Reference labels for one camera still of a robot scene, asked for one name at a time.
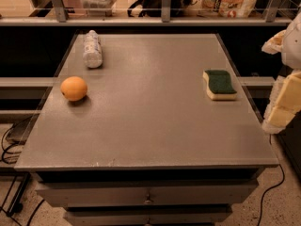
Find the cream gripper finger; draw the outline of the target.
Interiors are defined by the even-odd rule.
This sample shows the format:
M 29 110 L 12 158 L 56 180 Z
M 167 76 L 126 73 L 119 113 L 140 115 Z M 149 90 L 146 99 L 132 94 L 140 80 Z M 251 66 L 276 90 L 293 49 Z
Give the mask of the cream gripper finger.
M 294 113 L 278 107 L 267 106 L 262 122 L 262 129 L 268 134 L 278 134 L 294 118 Z

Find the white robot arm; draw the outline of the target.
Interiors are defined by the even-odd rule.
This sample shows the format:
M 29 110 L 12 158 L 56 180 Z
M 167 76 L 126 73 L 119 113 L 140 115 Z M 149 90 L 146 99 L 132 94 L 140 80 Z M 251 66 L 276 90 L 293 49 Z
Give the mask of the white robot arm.
M 289 75 L 277 77 L 263 116 L 262 129 L 268 134 L 278 134 L 301 111 L 301 14 L 261 50 L 271 55 L 281 53 L 282 63 L 293 70 Z

